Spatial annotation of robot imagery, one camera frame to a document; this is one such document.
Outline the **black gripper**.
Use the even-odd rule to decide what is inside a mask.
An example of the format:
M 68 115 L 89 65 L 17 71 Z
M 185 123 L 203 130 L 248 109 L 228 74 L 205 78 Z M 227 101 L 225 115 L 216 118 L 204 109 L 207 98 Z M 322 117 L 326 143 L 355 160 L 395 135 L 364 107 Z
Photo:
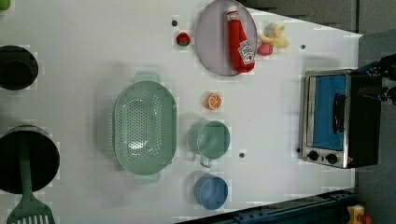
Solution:
M 396 61 L 394 54 L 383 57 L 380 61 L 368 63 L 358 69 L 360 75 L 366 75 L 371 78 L 387 78 L 391 81 L 395 80 L 395 71 Z M 381 102 L 391 100 L 395 104 L 396 95 L 394 87 L 360 88 L 358 94 Z

